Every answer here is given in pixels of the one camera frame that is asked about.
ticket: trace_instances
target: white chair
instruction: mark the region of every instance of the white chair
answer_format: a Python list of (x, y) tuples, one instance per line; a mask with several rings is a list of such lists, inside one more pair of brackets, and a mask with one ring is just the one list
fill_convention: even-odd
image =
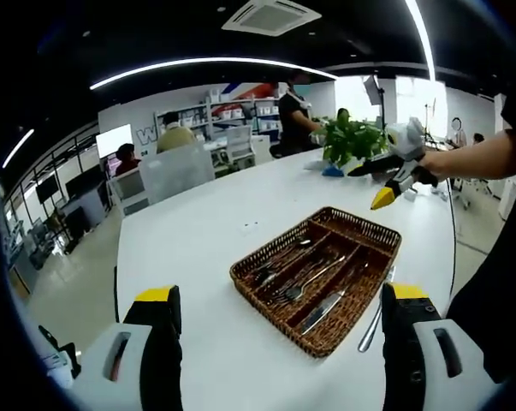
[(201, 142), (144, 158), (138, 167), (151, 204), (215, 177), (211, 155)]
[(108, 181), (113, 201), (123, 217), (146, 208), (149, 205), (139, 169), (130, 170)]
[(225, 151), (229, 162), (239, 170), (255, 165), (252, 149), (252, 126), (233, 127), (225, 130), (227, 146)]

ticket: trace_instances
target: hand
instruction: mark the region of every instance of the hand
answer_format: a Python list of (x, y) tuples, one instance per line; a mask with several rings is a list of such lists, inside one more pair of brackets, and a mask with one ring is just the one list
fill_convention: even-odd
[[(442, 182), (446, 180), (446, 178), (448, 178), (448, 176), (442, 173), (443, 159), (445, 154), (445, 152), (427, 151), (425, 152), (424, 157), (421, 158), (421, 161), (419, 161), (419, 165), (424, 169), (428, 170), (433, 176), (435, 176), (438, 179), (439, 182)], [(414, 179), (416, 180), (416, 182), (423, 180), (423, 178), (421, 178), (420, 180), (420, 176), (418, 173), (414, 175)]]

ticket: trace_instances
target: window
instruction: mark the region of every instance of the window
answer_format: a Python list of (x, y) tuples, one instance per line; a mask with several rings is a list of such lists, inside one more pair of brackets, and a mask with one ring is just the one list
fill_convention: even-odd
[(431, 135), (443, 140), (448, 132), (448, 102), (446, 86), (413, 77), (396, 78), (397, 122), (417, 117)]
[(371, 105), (364, 82), (369, 76), (341, 77), (334, 83), (335, 109), (345, 108), (353, 120), (375, 122), (381, 115), (379, 105)]

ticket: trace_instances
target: printed logo on wall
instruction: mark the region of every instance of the printed logo on wall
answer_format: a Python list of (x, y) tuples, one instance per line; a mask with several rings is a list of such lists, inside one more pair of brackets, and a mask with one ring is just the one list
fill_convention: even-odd
[(142, 146), (147, 146), (150, 143), (157, 141), (157, 133), (155, 132), (155, 126), (145, 127), (140, 130), (136, 130), (136, 137), (138, 137), (139, 143)]

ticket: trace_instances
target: curved led light strip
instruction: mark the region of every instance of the curved led light strip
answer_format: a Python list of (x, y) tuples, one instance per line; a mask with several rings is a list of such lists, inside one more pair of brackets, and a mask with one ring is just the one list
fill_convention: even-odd
[(187, 58), (185, 60), (174, 60), (173, 62), (152, 64), (151, 66), (136, 68), (134, 70), (130, 70), (130, 71), (126, 71), (121, 74), (114, 75), (113, 77), (110, 77), (109, 79), (99, 81), (98, 83), (90, 86), (90, 89), (96, 90), (97, 88), (99, 88), (101, 86), (105, 86), (106, 84), (110, 84), (113, 81), (117, 81), (117, 80), (123, 79), (125, 77), (128, 77), (129, 75), (143, 73), (143, 72), (149, 71), (149, 70), (164, 69), (166, 67), (174, 67), (174, 66), (181, 66), (183, 64), (195, 64), (195, 63), (267, 64), (269, 66), (285, 67), (287, 69), (300, 69), (300, 70), (306, 71), (307, 73), (313, 73), (313, 74), (323, 75), (324, 77), (329, 77), (332, 80), (337, 80), (339, 78), (337, 75), (326, 73), (326, 72), (320, 71), (320, 70), (315, 70), (314, 68), (298, 66), (297, 64), (291, 64), (291, 63), (276, 62), (274, 60), (264, 60), (261, 58), (245, 58), (245, 57), (203, 57), (203, 58)]
[(410, 9), (413, 21), (418, 28), (419, 39), (421, 40), (421, 45), (423, 46), (423, 51), (425, 53), (425, 60), (427, 61), (427, 67), (429, 68), (429, 78), (431, 81), (436, 81), (435, 62), (432, 59), (432, 49), (430, 48), (429, 34), (425, 28), (425, 23), (423, 21), (423, 16), (419, 11), (418, 3), (416, 0), (406, 0), (406, 5)]
[(31, 130), (29, 130), (26, 135), (24, 135), (20, 141), (18, 141), (18, 144), (15, 146), (15, 148), (12, 149), (12, 152), (10, 152), (10, 154), (7, 156), (7, 159), (4, 160), (4, 163), (3, 163), (3, 168), (5, 168), (7, 166), (7, 164), (10, 162), (10, 160), (12, 159), (12, 157), (15, 156), (16, 152), (18, 150), (20, 150), (20, 147), (26, 142), (27, 139), (29, 139), (29, 137), (33, 134), (35, 130), (32, 128)]

